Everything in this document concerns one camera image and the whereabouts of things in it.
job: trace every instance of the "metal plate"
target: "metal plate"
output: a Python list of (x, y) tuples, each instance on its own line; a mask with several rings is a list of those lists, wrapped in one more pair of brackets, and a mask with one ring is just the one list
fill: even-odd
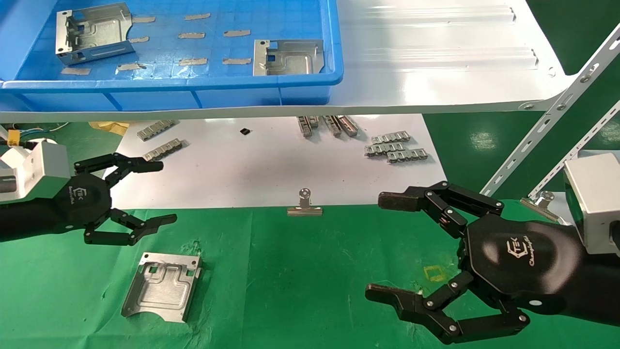
[(124, 2), (58, 11), (56, 56), (71, 65), (134, 52), (127, 40), (131, 25), (131, 13)]
[(318, 74), (323, 40), (255, 40), (254, 76)]
[(121, 309), (124, 317), (152, 312), (164, 321), (185, 322), (200, 257), (145, 252)]

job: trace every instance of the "metal bracket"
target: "metal bracket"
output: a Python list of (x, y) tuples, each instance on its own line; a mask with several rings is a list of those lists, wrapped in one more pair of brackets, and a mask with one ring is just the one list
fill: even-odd
[(299, 191), (299, 206), (287, 208), (286, 213), (293, 217), (323, 215), (323, 209), (310, 206), (310, 189), (303, 188)]
[(200, 257), (145, 252), (133, 277), (121, 315), (152, 312), (164, 321), (187, 319), (194, 281), (200, 276)]
[(543, 137), (555, 126), (562, 116), (581, 97), (586, 89), (596, 80), (605, 68), (620, 52), (620, 24), (611, 32), (594, 55), (588, 60), (579, 74), (574, 75), (572, 84), (560, 95), (553, 106), (536, 122), (525, 138), (516, 146), (512, 154), (504, 161), (493, 177), (480, 191), (481, 194), (491, 196), (514, 172), (523, 160), (529, 155)]
[(124, 2), (58, 11), (56, 56), (65, 65), (72, 65), (134, 52), (127, 40), (132, 24)]
[(614, 116), (620, 112), (620, 101), (616, 102), (611, 109), (603, 115), (603, 117), (592, 127), (588, 133), (586, 133), (577, 144), (556, 164), (555, 167), (538, 183), (532, 191), (529, 192), (528, 197), (534, 199), (538, 192), (543, 190), (544, 186), (555, 177), (558, 172), (564, 168), (564, 163), (577, 157), (579, 151), (588, 143), (594, 135), (596, 135)]
[(318, 74), (324, 65), (323, 40), (254, 41), (254, 76)]

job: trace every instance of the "green cloth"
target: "green cloth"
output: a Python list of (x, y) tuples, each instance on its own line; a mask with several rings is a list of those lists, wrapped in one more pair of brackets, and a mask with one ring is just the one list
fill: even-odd
[[(367, 301), (368, 283), (435, 290), (454, 276), (456, 246), (424, 214), (375, 206), (176, 211), (134, 247), (85, 245), (82, 231), (0, 243), (0, 348), (443, 348), (419, 325)], [(173, 211), (134, 211), (144, 219)], [(538, 217), (516, 201), (504, 217)], [(107, 222), (100, 230), (122, 231)], [(120, 315), (144, 252), (197, 255), (203, 273), (187, 324)], [(447, 313), (494, 314), (470, 293)], [(618, 348), (620, 329), (531, 314), (519, 335), (468, 348)]]

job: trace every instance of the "blue storage bin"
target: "blue storage bin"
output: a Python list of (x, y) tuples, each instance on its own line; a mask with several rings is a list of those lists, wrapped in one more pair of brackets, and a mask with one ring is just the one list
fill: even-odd
[[(343, 76), (336, 0), (126, 0), (134, 23), (135, 53), (72, 65), (88, 75), (61, 74), (55, 56), (56, 12), (116, 0), (0, 0), (0, 111), (149, 111), (239, 106), (321, 105)], [(206, 19), (186, 15), (210, 13)], [(250, 30), (225, 37), (227, 30)], [(203, 39), (179, 39), (204, 32)], [(318, 74), (252, 76), (254, 40), (323, 39)], [(179, 60), (207, 58), (205, 65)], [(145, 69), (118, 71), (140, 62)]]

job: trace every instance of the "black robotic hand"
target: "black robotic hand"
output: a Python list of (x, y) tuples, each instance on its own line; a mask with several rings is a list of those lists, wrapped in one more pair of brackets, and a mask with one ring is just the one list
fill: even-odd
[[(377, 284), (366, 287), (367, 299), (393, 306), (399, 319), (423, 325), (445, 344), (515, 335), (530, 322), (520, 309), (620, 326), (620, 258), (589, 255), (575, 227), (503, 219), (501, 202), (445, 181), (381, 193), (379, 207), (424, 211), (461, 239), (461, 272), (428, 297)], [(467, 225), (453, 207), (480, 218)], [(467, 290), (500, 314), (448, 317), (443, 309)]]
[[(104, 179), (92, 172), (116, 166)], [(98, 156), (74, 164), (75, 176), (52, 198), (35, 198), (0, 206), (0, 241), (17, 240), (49, 233), (85, 229), (84, 242), (98, 245), (135, 245), (160, 226), (174, 223), (175, 214), (142, 221), (112, 209), (110, 189), (131, 172), (161, 171), (161, 161), (128, 158), (119, 153)], [(98, 232), (108, 218), (131, 229), (130, 233)]]

